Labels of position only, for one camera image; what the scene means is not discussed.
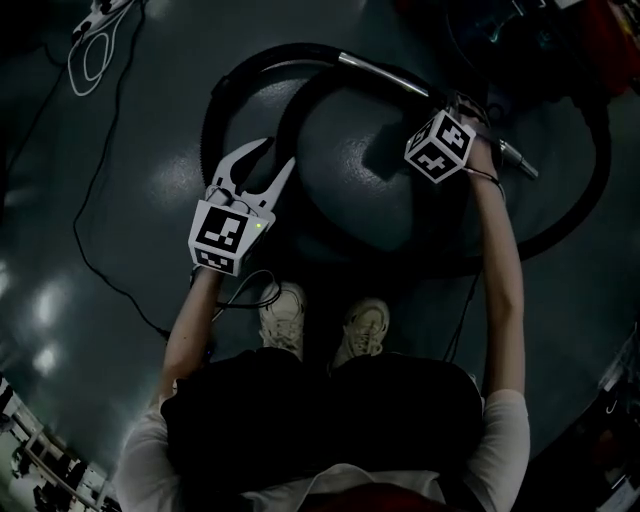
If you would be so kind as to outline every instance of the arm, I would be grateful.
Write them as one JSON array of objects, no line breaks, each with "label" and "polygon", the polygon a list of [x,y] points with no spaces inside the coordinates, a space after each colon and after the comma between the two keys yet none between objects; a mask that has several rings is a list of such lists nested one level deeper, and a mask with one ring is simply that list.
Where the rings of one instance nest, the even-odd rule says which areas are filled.
[{"label": "arm", "polygon": [[[491,148],[476,139],[470,166],[497,177]],[[498,187],[471,175],[483,233],[489,339],[485,366],[487,396],[501,389],[524,394],[524,291],[522,267],[506,205]]]},{"label": "arm", "polygon": [[[490,146],[476,139],[469,165],[497,177]],[[467,462],[464,481],[489,510],[511,510],[529,462],[524,400],[524,292],[522,268],[500,189],[471,175],[483,233],[488,346],[484,435]]]},{"label": "arm", "polygon": [[[160,386],[152,405],[172,393],[173,381],[197,370],[209,340],[222,274],[201,268],[171,331]],[[151,407],[127,440],[114,478],[123,510],[172,512],[184,510],[180,477],[168,456],[167,424]]]},{"label": "arm", "polygon": [[201,267],[176,319],[164,355],[160,387],[154,402],[172,395],[173,381],[200,368],[211,332],[222,274]]}]

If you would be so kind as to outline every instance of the sneaker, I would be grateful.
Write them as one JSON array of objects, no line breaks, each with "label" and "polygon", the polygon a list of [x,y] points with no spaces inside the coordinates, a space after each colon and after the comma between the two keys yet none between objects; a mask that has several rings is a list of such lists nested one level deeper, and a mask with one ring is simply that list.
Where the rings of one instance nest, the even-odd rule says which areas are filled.
[{"label": "sneaker", "polygon": [[333,368],[354,357],[380,354],[382,340],[389,330],[389,317],[389,308],[380,299],[362,299],[351,306],[344,320],[342,344]]},{"label": "sneaker", "polygon": [[[273,297],[277,289],[277,285],[271,283],[262,292],[260,300]],[[283,282],[278,300],[260,309],[263,346],[288,350],[302,361],[302,330],[306,306],[307,299],[302,288],[297,284]]]}]

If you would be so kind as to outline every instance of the legs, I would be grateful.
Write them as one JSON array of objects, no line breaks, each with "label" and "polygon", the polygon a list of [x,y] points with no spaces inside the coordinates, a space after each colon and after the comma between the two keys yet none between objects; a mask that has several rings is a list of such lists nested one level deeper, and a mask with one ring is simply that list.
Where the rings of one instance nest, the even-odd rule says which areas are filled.
[{"label": "legs", "polygon": [[300,476],[315,457],[319,386],[297,357],[304,319],[299,292],[287,286],[261,310],[264,348],[178,381],[176,396],[163,404],[169,457],[194,487],[232,494],[261,489]]},{"label": "legs", "polygon": [[238,494],[339,462],[441,470],[466,459],[482,406],[460,368],[381,354],[389,310],[365,299],[347,313],[328,385],[314,380],[301,363],[305,307],[302,290],[284,283],[260,311],[263,348],[178,382],[162,415],[185,481]]},{"label": "legs", "polygon": [[389,316],[384,302],[364,299],[345,317],[330,385],[335,460],[371,471],[455,469],[480,439],[475,384],[450,363],[382,354]]}]

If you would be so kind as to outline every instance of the white sleeve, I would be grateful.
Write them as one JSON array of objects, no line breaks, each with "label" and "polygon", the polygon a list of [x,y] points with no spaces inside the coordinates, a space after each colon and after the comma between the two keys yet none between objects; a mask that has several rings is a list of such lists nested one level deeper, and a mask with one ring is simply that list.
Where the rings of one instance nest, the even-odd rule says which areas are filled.
[{"label": "white sleeve", "polygon": [[467,461],[465,483],[487,510],[509,512],[529,463],[529,415],[521,393],[502,389],[487,399],[484,434]]},{"label": "white sleeve", "polygon": [[138,421],[120,457],[114,484],[124,512],[184,510],[167,447],[167,424],[156,406]]}]

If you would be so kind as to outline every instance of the white t-shirt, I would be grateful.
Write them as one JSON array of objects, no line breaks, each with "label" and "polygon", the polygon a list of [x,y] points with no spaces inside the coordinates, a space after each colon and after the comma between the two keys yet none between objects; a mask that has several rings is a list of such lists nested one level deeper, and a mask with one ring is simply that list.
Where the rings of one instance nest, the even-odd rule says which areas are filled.
[{"label": "white t-shirt", "polygon": [[[487,399],[484,433],[467,461],[463,481],[487,512],[508,512],[529,462],[529,420],[524,397],[504,389]],[[180,477],[167,457],[167,424],[149,409],[131,433],[115,477],[124,512],[182,512]],[[339,493],[368,483],[387,483],[444,503],[433,471],[367,472],[336,464],[313,478],[246,492],[254,512],[296,512],[309,494]]]}]

